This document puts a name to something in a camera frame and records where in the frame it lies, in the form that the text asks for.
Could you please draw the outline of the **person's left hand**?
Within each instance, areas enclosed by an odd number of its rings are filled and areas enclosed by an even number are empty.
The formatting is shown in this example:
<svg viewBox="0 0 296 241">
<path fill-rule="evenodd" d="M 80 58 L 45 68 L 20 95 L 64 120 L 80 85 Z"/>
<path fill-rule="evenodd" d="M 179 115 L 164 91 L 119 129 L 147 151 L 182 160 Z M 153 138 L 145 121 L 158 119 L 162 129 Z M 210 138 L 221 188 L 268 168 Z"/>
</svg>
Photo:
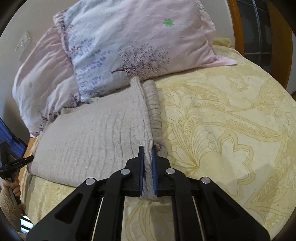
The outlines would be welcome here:
<svg viewBox="0 0 296 241">
<path fill-rule="evenodd" d="M 21 195 L 21 187 L 20 187 L 20 181 L 18 179 L 18 176 L 15 176 L 15 180 L 13 182 L 3 180 L 2 182 L 4 193 L 7 196 L 10 196 L 9 188 L 13 190 L 13 193 L 15 196 Z"/>
</svg>

